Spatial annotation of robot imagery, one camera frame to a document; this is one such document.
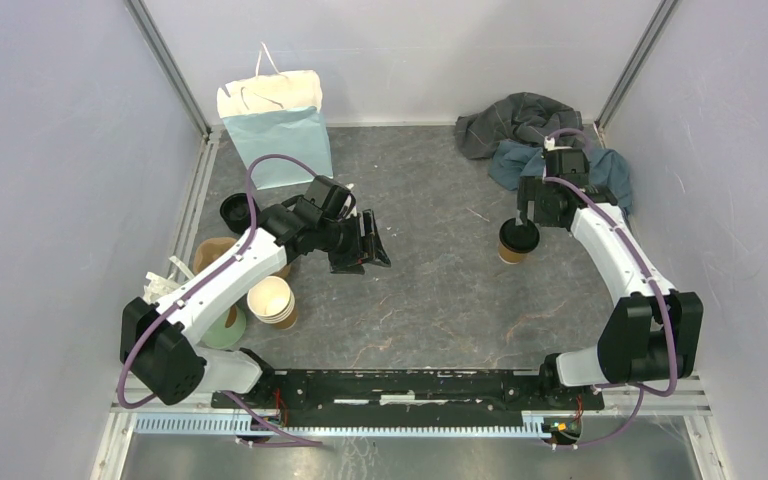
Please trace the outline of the black coffee cup lid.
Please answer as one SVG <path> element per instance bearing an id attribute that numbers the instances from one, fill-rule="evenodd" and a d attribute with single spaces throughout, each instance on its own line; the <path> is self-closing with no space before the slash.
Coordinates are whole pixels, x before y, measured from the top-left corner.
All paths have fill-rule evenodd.
<path id="1" fill-rule="evenodd" d="M 533 222 L 518 223 L 516 218 L 510 218 L 499 229 L 499 242 L 507 251 L 528 254 L 539 245 L 540 233 Z"/>

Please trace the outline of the light blue paper bag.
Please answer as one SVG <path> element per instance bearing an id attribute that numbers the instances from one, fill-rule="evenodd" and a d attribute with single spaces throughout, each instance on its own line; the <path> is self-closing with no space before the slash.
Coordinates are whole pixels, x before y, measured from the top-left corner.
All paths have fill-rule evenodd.
<path id="1" fill-rule="evenodd" d="M 315 71 L 279 69 L 265 44 L 251 77 L 217 90 L 218 115 L 247 168 L 268 154 L 303 163 L 299 167 L 286 160 L 265 160 L 252 174 L 257 189 L 302 184 L 315 175 L 334 176 L 322 100 Z"/>

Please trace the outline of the brown paper coffee cup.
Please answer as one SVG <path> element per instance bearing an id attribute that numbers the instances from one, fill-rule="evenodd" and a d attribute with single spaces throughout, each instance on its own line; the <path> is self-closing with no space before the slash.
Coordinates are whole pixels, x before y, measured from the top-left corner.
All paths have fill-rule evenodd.
<path id="1" fill-rule="evenodd" d="M 528 256 L 527 252 L 512 250 L 503 243 L 499 243 L 497 252 L 500 260 L 508 265 L 519 264 Z"/>

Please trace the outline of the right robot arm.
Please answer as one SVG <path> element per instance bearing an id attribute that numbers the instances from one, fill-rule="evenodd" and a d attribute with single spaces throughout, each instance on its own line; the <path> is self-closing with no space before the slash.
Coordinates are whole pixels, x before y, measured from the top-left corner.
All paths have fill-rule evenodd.
<path id="1" fill-rule="evenodd" d="M 585 152 L 544 147 L 539 176 L 520 179 L 517 213 L 499 231 L 501 246 L 524 256 L 536 249 L 542 228 L 566 230 L 589 254 L 614 307 L 597 342 L 547 357 L 537 382 L 551 408 L 572 401 L 578 387 L 629 385 L 668 397 L 694 369 L 704 307 L 681 292 L 633 238 L 613 193 L 590 181 Z"/>

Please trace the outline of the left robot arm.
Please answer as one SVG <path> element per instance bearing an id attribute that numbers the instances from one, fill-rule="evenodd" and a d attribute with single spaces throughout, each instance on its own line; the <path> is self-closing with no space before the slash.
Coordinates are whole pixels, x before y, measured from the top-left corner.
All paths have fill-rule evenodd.
<path id="1" fill-rule="evenodd" d="M 334 274 L 362 274 L 367 264 L 391 264 L 371 209 L 357 211 L 351 190 L 325 176 L 307 191 L 251 215 L 252 225 L 233 246 L 172 293 L 123 309 L 117 386 L 125 408 L 129 375 L 165 405 L 182 402 L 200 385 L 231 390 L 250 407 L 266 405 L 274 381 L 242 352 L 200 353 L 196 346 L 220 314 L 257 284 L 313 251 L 326 253 Z"/>

